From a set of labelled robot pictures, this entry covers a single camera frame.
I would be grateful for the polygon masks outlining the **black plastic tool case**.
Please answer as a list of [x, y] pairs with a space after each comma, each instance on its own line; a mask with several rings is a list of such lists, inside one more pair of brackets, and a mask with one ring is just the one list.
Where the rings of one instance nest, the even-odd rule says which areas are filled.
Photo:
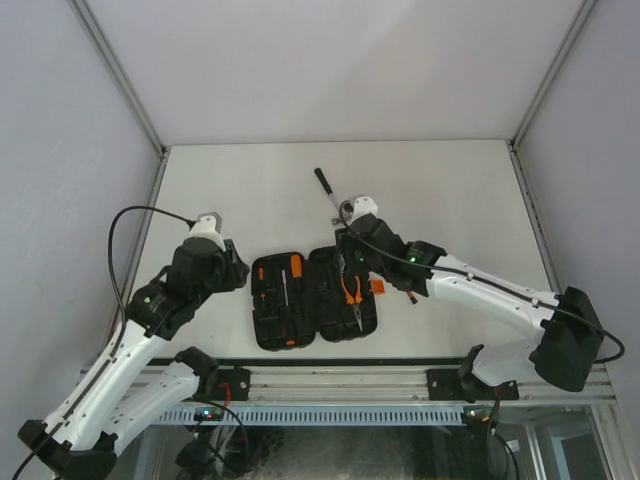
[[[295, 291], [290, 258], [299, 254], [303, 261], [303, 292]], [[266, 276], [266, 312], [261, 310], [259, 274]], [[296, 345], [287, 347], [283, 335], [284, 296], [281, 271], [286, 271], [291, 323]], [[369, 274], [357, 275], [361, 281], [363, 301], [360, 305], [363, 328], [357, 326], [352, 307], [346, 304], [334, 246], [312, 250], [308, 256], [287, 252], [260, 257], [251, 270], [253, 325], [257, 344], [266, 351], [281, 351], [309, 346], [317, 336], [328, 342], [363, 338], [378, 327], [375, 297], [383, 294], [384, 283]]]

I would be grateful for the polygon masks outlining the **orange handled needle-nose pliers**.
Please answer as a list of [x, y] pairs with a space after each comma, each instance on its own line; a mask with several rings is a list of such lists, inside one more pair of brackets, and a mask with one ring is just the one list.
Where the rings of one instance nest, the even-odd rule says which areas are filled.
[[341, 286], [345, 296], [346, 304], [352, 307], [353, 314], [357, 323], [357, 326], [361, 332], [364, 331], [363, 320], [361, 313], [361, 303], [363, 301], [361, 292], [361, 281], [357, 275], [341, 276]]

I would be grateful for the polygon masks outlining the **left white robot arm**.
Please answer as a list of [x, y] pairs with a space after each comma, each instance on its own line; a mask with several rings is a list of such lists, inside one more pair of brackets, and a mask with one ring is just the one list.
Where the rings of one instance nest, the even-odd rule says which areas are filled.
[[124, 325], [69, 397], [45, 419], [20, 428], [32, 456], [59, 479], [105, 479], [118, 456], [165, 411], [214, 396], [219, 364], [196, 347], [180, 351], [158, 380], [127, 392], [212, 295], [244, 287], [248, 273], [232, 240], [187, 238], [171, 264], [134, 293]]

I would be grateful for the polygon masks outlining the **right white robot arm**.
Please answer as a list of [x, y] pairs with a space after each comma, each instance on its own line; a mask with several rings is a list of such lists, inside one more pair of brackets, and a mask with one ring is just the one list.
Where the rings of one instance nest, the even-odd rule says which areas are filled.
[[466, 396], [480, 399], [494, 387], [532, 376], [564, 391], [584, 389], [605, 339], [584, 291], [555, 293], [502, 280], [442, 247], [403, 241], [372, 214], [337, 230], [335, 240], [348, 270], [375, 273], [399, 291], [463, 305], [521, 333], [518, 341], [469, 350], [458, 370]]

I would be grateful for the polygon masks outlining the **black orange handled screwdriver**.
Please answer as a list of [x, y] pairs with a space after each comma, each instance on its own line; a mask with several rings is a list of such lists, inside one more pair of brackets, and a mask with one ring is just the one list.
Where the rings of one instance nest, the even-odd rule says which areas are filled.
[[291, 310], [289, 304], [289, 296], [288, 296], [288, 287], [287, 287], [287, 276], [286, 271], [281, 271], [281, 280], [282, 280], [282, 288], [283, 288], [283, 296], [284, 296], [284, 307], [283, 307], [283, 335], [285, 336], [285, 345], [287, 347], [293, 347], [296, 345], [296, 340], [294, 338], [293, 333], [293, 325], [291, 323]]

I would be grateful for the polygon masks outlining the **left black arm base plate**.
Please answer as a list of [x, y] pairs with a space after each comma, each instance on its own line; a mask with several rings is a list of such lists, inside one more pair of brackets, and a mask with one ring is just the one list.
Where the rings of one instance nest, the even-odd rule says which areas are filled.
[[248, 369], [240, 367], [219, 368], [206, 373], [200, 379], [193, 398], [226, 404], [232, 401], [247, 401], [250, 386], [251, 372]]

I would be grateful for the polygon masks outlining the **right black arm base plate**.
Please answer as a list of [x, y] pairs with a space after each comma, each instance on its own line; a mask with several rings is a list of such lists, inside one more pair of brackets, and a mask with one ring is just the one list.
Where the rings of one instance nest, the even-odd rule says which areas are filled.
[[460, 377], [458, 371], [452, 368], [427, 370], [426, 384], [429, 398], [433, 401], [464, 400], [475, 403], [495, 400], [498, 396], [509, 401], [520, 398], [518, 385], [514, 382], [492, 387], [471, 374]]

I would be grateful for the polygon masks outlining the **small orange black precision screwdriver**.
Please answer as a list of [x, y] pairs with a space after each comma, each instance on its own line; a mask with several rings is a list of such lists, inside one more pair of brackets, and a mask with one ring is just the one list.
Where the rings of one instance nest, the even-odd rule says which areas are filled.
[[260, 267], [259, 274], [259, 286], [260, 286], [260, 298], [261, 298], [261, 310], [266, 312], [266, 276], [264, 267]]

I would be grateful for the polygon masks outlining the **orange grip bit screwdriver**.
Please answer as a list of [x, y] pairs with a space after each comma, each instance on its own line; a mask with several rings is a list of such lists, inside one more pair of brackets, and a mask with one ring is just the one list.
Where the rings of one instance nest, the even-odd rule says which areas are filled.
[[303, 292], [303, 261], [299, 254], [294, 254], [290, 258], [291, 275], [294, 282], [295, 291]]

